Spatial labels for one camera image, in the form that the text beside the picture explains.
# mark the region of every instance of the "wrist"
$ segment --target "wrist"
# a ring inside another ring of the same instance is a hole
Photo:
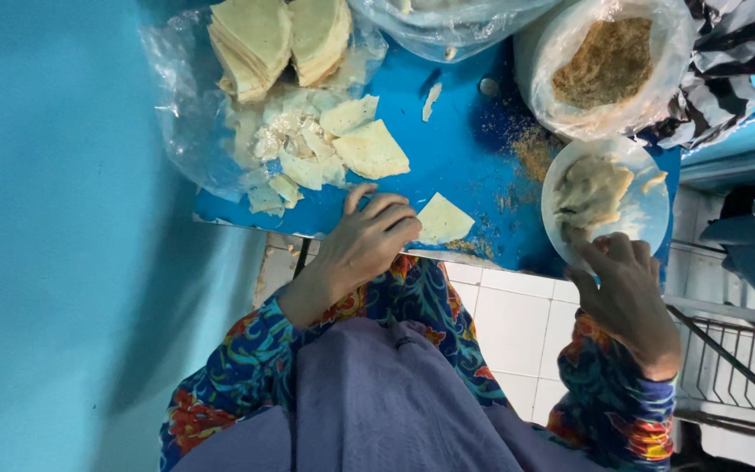
[[[308,264],[278,298],[278,306],[295,327],[303,329],[347,293],[341,293],[338,285],[321,264]]]

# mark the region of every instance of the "blue table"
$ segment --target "blue table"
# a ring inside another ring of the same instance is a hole
[[[561,278],[565,263],[553,249],[541,221],[542,183],[526,176],[511,145],[527,127],[537,126],[513,81],[512,41],[450,65],[421,59],[391,39],[388,42],[386,59],[366,93],[380,96],[377,118],[383,119],[409,156],[411,171],[379,180],[379,190],[403,194],[416,210],[438,191],[477,221],[459,252],[490,260],[510,271]],[[479,92],[478,84],[484,77],[498,82],[496,97]],[[421,109],[436,81],[443,85],[441,96],[429,123],[424,123]],[[660,169],[668,172],[666,184],[673,201],[679,152],[651,152]],[[351,171],[347,178],[362,180]],[[322,191],[301,191],[305,198],[282,219],[266,213],[251,214],[246,198],[234,203],[207,191],[198,194],[194,212],[204,221],[322,239],[339,220],[346,193],[331,186],[324,186]],[[657,252],[662,265],[668,261],[671,228],[670,219]],[[447,249],[411,243],[407,250]]]

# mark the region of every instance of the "hand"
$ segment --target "hand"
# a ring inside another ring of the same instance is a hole
[[[348,193],[342,219],[322,242],[320,253],[299,273],[278,306],[295,327],[307,327],[343,296],[389,269],[404,244],[418,238],[421,222],[409,200],[379,193],[362,210],[360,199],[377,184]]]
[[[623,233],[582,239],[576,252],[599,276],[568,267],[566,276],[579,289],[582,309],[599,327],[625,346],[651,381],[667,381],[680,367],[680,335],[657,290],[660,263],[645,241]]]

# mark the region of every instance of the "white bowl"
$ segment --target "white bowl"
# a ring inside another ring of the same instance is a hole
[[[590,270],[571,245],[561,239],[561,225],[555,217],[553,203],[555,184],[561,180],[573,163],[589,155],[613,156],[617,164],[628,167],[635,175],[634,181],[631,182],[631,186],[625,192],[619,205],[619,211],[622,213],[619,221],[596,228],[593,231],[593,239],[604,234],[625,233],[631,241],[641,239],[651,244],[652,255],[654,255],[660,243],[663,242],[668,227],[668,189],[666,182],[663,181],[652,187],[648,193],[643,194],[641,187],[659,172],[659,168],[646,150],[636,145],[631,139],[623,137],[599,139],[589,143],[573,141],[561,149],[561,153],[552,161],[544,179],[540,208],[544,229],[553,247],[568,264]]]

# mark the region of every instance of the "brown powder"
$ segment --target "brown powder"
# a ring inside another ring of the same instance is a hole
[[[472,253],[477,256],[485,256],[489,260],[494,259],[494,251],[491,249],[491,243],[488,241],[476,240],[476,241],[450,241],[445,244],[445,247],[449,250],[461,251],[463,253]]]
[[[512,141],[512,150],[518,155],[520,165],[530,179],[544,181],[546,171],[552,164],[550,151],[555,147],[554,139],[547,139],[544,130],[535,125],[526,128],[518,140]]]
[[[588,109],[639,93],[652,72],[651,23],[643,17],[595,22],[573,59],[552,75],[555,99]]]

